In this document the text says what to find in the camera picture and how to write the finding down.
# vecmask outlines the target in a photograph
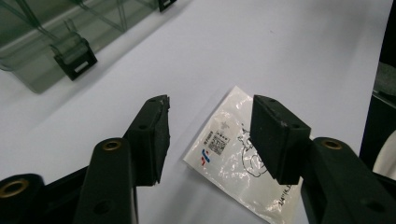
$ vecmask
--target transparent plastic tray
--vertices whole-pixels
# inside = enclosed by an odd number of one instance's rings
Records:
[[[97,52],[158,5],[158,0],[0,0],[0,69],[34,92],[45,91],[65,76],[57,54],[73,61],[88,47]]]

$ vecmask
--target plastic packet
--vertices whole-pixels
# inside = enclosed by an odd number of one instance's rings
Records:
[[[299,185],[278,185],[249,142],[252,98],[238,87],[221,103],[184,161],[270,223],[291,223]]]

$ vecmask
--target white table surface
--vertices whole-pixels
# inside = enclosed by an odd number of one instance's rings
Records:
[[[148,98],[168,94],[171,146],[161,184],[138,189],[141,223],[263,223],[187,167],[191,141],[237,85],[276,98],[314,136],[359,152],[390,7],[391,0],[179,0],[99,52],[76,82],[65,77],[37,95],[1,72],[0,179],[34,173],[49,183],[88,165],[98,142],[122,136]],[[131,49],[139,29],[158,20]],[[306,222],[300,203],[295,223]]]

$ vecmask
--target brass insert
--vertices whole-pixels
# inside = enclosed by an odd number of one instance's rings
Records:
[[[103,144],[103,150],[111,151],[116,150],[121,146],[120,141],[109,141]]]
[[[0,198],[9,198],[23,192],[29,186],[25,179],[14,180],[0,188]]]
[[[339,144],[338,142],[335,142],[335,141],[333,141],[333,140],[330,140],[330,139],[325,139],[325,140],[323,140],[323,141],[321,142],[321,144],[322,144],[323,146],[325,146],[325,147],[330,148],[330,149],[341,149],[341,148],[343,148],[343,147],[341,146],[341,144]]]

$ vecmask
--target qr code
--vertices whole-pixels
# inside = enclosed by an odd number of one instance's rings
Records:
[[[208,147],[220,156],[228,142],[230,142],[230,138],[224,136],[222,133],[216,132]]]

